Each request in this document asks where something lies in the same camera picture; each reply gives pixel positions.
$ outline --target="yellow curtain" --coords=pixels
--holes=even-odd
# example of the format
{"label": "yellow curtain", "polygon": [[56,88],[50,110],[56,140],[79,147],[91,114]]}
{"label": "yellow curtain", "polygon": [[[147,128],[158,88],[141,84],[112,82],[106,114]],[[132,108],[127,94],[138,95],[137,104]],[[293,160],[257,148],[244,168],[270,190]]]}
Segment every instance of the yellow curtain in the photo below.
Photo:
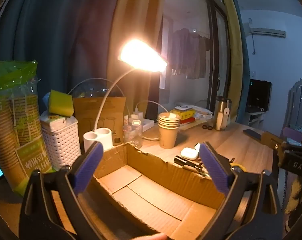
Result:
{"label": "yellow curtain", "polygon": [[243,50],[238,14],[233,0],[223,0],[227,10],[231,48],[231,82],[228,98],[232,100],[231,120],[235,122],[242,91]]}
{"label": "yellow curtain", "polygon": [[[156,48],[163,16],[164,0],[118,0],[112,23],[107,66],[107,78],[115,80],[130,66],[118,60],[123,44],[141,39]],[[125,76],[119,86],[127,97],[130,111],[149,95],[151,73],[135,70]]]}

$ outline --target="cardboard box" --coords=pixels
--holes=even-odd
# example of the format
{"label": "cardboard box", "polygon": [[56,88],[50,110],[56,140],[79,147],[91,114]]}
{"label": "cardboard box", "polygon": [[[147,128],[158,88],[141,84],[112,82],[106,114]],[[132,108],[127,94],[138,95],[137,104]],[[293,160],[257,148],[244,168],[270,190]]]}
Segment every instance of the cardboard box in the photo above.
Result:
{"label": "cardboard box", "polygon": [[126,143],[104,153],[96,186],[146,234],[193,240],[224,200],[203,176]]}
{"label": "cardboard box", "polygon": [[[103,98],[73,98],[75,118],[78,120],[80,144],[83,135],[92,131]],[[98,128],[106,127],[112,131],[113,145],[123,143],[123,111],[126,98],[108,97],[98,122]]]}

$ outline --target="human hand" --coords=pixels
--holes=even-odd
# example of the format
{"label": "human hand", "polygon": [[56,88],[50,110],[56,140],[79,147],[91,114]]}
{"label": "human hand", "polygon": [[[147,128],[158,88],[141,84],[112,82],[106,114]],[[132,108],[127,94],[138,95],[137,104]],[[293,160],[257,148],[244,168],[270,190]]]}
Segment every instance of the human hand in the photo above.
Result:
{"label": "human hand", "polygon": [[164,233],[161,233],[153,236],[141,236],[132,240],[167,240],[167,236]]}

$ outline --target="stainless steel thermos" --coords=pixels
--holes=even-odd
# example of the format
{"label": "stainless steel thermos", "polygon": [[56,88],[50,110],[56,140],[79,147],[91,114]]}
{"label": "stainless steel thermos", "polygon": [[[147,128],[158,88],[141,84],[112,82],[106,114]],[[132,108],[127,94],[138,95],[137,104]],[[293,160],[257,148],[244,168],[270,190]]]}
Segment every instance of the stainless steel thermos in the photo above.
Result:
{"label": "stainless steel thermos", "polygon": [[232,101],[229,98],[224,98],[221,96],[216,97],[213,123],[215,130],[225,130],[230,118],[231,105]]}

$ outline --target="air conditioner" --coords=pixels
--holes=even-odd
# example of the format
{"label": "air conditioner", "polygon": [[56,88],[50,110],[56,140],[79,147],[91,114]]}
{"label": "air conditioner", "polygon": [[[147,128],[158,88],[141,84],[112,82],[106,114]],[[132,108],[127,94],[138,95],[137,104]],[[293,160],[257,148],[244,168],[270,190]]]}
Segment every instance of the air conditioner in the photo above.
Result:
{"label": "air conditioner", "polygon": [[274,29],[265,29],[265,28],[251,28],[251,34],[256,35],[270,35],[281,38],[286,38],[286,32]]}

